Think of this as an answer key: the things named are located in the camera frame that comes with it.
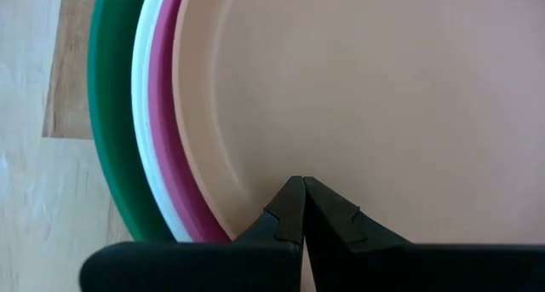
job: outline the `plate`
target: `plate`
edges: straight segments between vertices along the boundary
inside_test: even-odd
[[[163,0],[153,34],[149,112],[159,168],[179,218],[195,242],[228,242],[203,199],[181,145],[172,96],[172,45],[181,0]]]
[[[131,114],[130,67],[144,0],[96,0],[89,34],[88,96],[100,166],[135,241],[174,241],[147,184]]]
[[[173,82],[230,237],[311,175],[424,243],[542,243],[545,0],[182,0]]]
[[[158,20],[163,0],[144,0],[138,26],[131,72],[131,99],[135,124],[136,143],[146,172],[147,182],[152,190],[164,220],[178,242],[191,242],[186,228],[176,213],[159,170],[159,163],[152,141],[150,114],[148,106],[148,78],[150,53],[152,52],[153,32]]]

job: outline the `black plastic jaw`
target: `black plastic jaw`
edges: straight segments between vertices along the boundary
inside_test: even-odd
[[[544,291],[545,247],[413,244],[312,177],[291,177],[230,244],[121,243],[83,292],[298,291],[303,236],[318,291]]]

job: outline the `green plate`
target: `green plate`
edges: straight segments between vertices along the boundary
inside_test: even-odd
[[[147,184],[136,145],[130,70],[144,0],[96,0],[88,56],[91,126],[100,165],[135,241],[174,241]]]

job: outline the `wood grain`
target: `wood grain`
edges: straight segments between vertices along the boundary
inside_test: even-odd
[[[0,0],[2,292],[79,291],[83,261],[130,239],[94,142],[41,136],[59,8]]]
[[[61,0],[43,136],[91,139],[87,45],[95,0]]]

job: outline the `pink plate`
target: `pink plate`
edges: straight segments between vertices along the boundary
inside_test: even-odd
[[[228,242],[195,183],[176,125],[172,46],[180,3],[163,0],[153,34],[148,95],[153,147],[170,199],[193,241]]]

